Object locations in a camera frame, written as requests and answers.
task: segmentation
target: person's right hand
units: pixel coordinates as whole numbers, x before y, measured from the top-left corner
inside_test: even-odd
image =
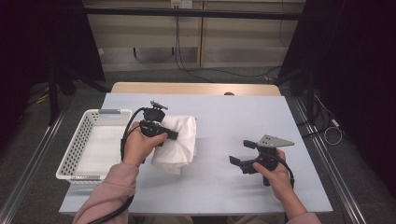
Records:
[[[285,153],[282,150],[277,149],[276,152],[282,160],[286,161]],[[253,167],[268,179],[274,195],[282,203],[289,219],[307,212],[295,194],[290,183],[289,171],[283,164],[279,163],[274,171],[269,171],[258,162],[254,162]]]
[[[280,159],[286,161],[285,152],[280,149],[277,149],[276,152]],[[281,163],[277,165],[274,171],[269,171],[258,162],[254,162],[253,167],[268,179],[278,200],[282,201],[288,193],[293,192],[289,171]]]

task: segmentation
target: white basket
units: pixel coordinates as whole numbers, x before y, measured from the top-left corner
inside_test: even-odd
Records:
[[[120,140],[131,110],[91,109],[81,118],[56,177],[74,184],[100,183],[120,163]]]

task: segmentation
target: black cable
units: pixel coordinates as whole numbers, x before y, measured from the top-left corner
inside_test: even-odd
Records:
[[[141,108],[139,108],[138,110],[136,110],[136,111],[134,112],[134,114],[131,116],[131,119],[129,120],[128,124],[127,124],[126,127],[125,127],[125,131],[124,131],[124,134],[123,134],[123,136],[122,136],[122,138],[121,138],[121,144],[120,144],[120,154],[121,154],[121,160],[122,160],[122,161],[123,161],[123,156],[124,156],[124,152],[125,152],[125,143],[126,143],[126,140],[127,140],[128,136],[129,136],[129,133],[128,133],[129,127],[131,126],[132,121],[134,121],[134,117],[136,117],[136,115],[137,115],[140,111],[144,111],[144,110],[146,110],[146,108],[143,108],[143,107],[141,107]]]
[[[284,1],[282,0],[282,13],[285,13],[285,8],[284,8]],[[283,20],[280,20],[280,25],[279,25],[279,41],[282,44],[283,48],[287,49],[286,45],[283,43],[282,41],[282,24],[283,24]]]
[[[190,71],[184,66],[183,60],[182,60],[182,58],[181,58],[181,50],[180,50],[180,49],[181,49],[181,47],[180,47],[180,37],[179,37],[179,23],[178,23],[178,17],[176,17],[176,54],[175,54],[175,61],[176,61],[177,67],[178,67],[180,70],[187,72],[187,74],[189,74],[189,75],[192,76],[192,77],[197,77],[197,78],[200,78],[200,79],[202,79],[202,80],[205,80],[205,81],[207,81],[207,82],[209,82],[209,83],[213,83],[213,81],[211,81],[211,80],[209,80],[209,79],[207,79],[207,78],[198,77],[198,76],[196,76],[196,75],[190,73]],[[178,52],[178,57],[179,57],[179,59],[180,59],[181,66],[182,66],[183,68],[181,68],[180,65],[178,64],[178,61],[177,61],[177,52]]]
[[[322,125],[321,125],[319,130],[317,130],[315,132],[312,132],[312,133],[308,133],[308,134],[302,135],[302,138],[306,138],[306,137],[309,137],[309,136],[312,136],[312,135],[315,135],[315,134],[323,133],[330,127],[330,124],[331,124],[331,121],[332,121],[332,117],[334,117],[334,114],[331,113],[329,110],[327,110],[327,108],[324,107],[325,110],[327,111],[327,115],[328,115],[328,118],[326,120],[324,115],[323,115],[323,110],[321,109],[323,107],[323,104],[320,101],[317,100],[317,105],[318,105],[317,112],[319,112],[319,114],[321,115],[321,117],[323,119]]]
[[[138,110],[136,110],[134,112],[134,114],[131,116],[131,118],[128,121],[128,124],[125,127],[125,131],[124,134],[122,136],[121,139],[121,147],[120,147],[120,154],[121,154],[121,160],[123,161],[123,156],[124,156],[124,148],[125,148],[125,143],[127,138],[129,137],[129,134],[131,134],[131,132],[133,132],[136,128],[138,128],[139,126],[136,126],[134,128],[132,128],[131,131],[129,131],[129,128],[132,124],[132,122],[134,121],[134,118],[136,117],[136,115],[140,112],[140,111],[144,111],[146,110],[146,108],[142,107],[139,108]],[[132,203],[132,200],[134,199],[134,195],[131,196],[130,198],[128,198],[128,200],[120,207],[118,208],[116,211],[105,215],[104,217],[100,217],[98,219],[96,219],[95,221],[90,222],[90,224],[99,224],[99,223],[104,223],[109,221],[110,219],[119,216],[123,211],[125,211]]]
[[[296,123],[297,126],[302,126],[302,125],[305,125],[305,124],[309,124],[309,121],[305,120],[305,121],[301,121],[300,123]]]
[[[134,195],[132,195],[131,197],[129,197],[126,202],[120,207],[118,208],[116,211],[105,215],[104,217],[99,217],[98,219],[90,222],[89,224],[100,224],[100,223],[105,223],[107,221],[109,221],[110,219],[113,219],[114,217],[119,216],[121,213],[123,213],[126,209],[128,209],[129,205],[131,205],[132,201],[134,200]]]
[[[39,93],[39,92],[43,91],[44,89],[46,89],[46,88],[48,88],[48,87],[49,87],[49,85],[46,85],[45,87],[40,88],[40,89],[37,90],[37,91],[32,91],[32,92],[30,92],[30,95],[34,95],[34,94],[36,94],[36,93]]]
[[[32,102],[27,102],[27,105],[32,105],[32,104],[41,104],[44,102],[47,98],[50,97],[50,94],[47,93],[47,91],[44,91],[40,97],[38,97],[36,100],[33,100]]]
[[[187,72],[192,77],[197,77],[197,78],[203,79],[203,80],[205,80],[207,82],[213,83],[213,81],[211,81],[211,80],[209,80],[207,78],[204,78],[204,77],[198,77],[198,76],[192,74],[191,72],[195,72],[195,71],[215,71],[215,72],[226,73],[226,74],[237,76],[237,77],[263,77],[263,76],[266,76],[266,75],[270,74],[271,72],[273,72],[277,68],[281,67],[281,65],[275,66],[275,67],[270,68],[267,72],[265,72],[263,74],[258,74],[258,75],[253,75],[253,76],[245,76],[245,75],[236,74],[236,73],[233,73],[233,72],[228,72],[228,71],[219,70],[219,69],[215,69],[215,68],[187,69],[184,66],[184,63],[183,63],[183,60],[182,60],[182,57],[181,57],[181,50],[180,50],[181,49],[181,46],[180,46],[180,26],[179,26],[178,17],[176,17],[176,23],[177,23],[177,26],[176,26],[176,39],[177,39],[176,49],[177,50],[176,50],[176,54],[175,54],[175,61],[176,61],[177,67],[180,70]],[[178,53],[178,58],[180,60],[181,66],[178,64],[177,53]]]
[[[270,157],[270,158],[272,158],[272,159],[274,159],[274,160],[276,160],[278,162],[280,162],[283,166],[286,167],[286,169],[288,169],[289,176],[290,176],[291,187],[294,189],[294,182],[295,182],[294,174],[293,174],[293,171],[289,168],[288,164],[282,158],[280,158],[278,156],[273,156],[273,155],[270,155],[270,154],[267,154],[267,153],[264,153],[264,155],[268,156],[268,157]]]

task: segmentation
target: folded white cloth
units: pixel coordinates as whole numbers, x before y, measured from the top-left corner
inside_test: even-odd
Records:
[[[151,164],[167,172],[181,175],[181,167],[195,156],[196,120],[192,116],[165,116],[162,126],[178,132],[177,140],[168,139],[156,147]]]

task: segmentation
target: pink jacket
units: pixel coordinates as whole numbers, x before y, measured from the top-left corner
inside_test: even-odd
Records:
[[[111,167],[106,179],[98,185],[91,197],[78,210],[73,223],[89,223],[103,217],[119,207],[135,194],[137,167],[127,164],[117,164]],[[128,210],[107,223],[128,223]],[[289,220],[288,224],[310,223],[319,224],[317,216],[305,213]]]

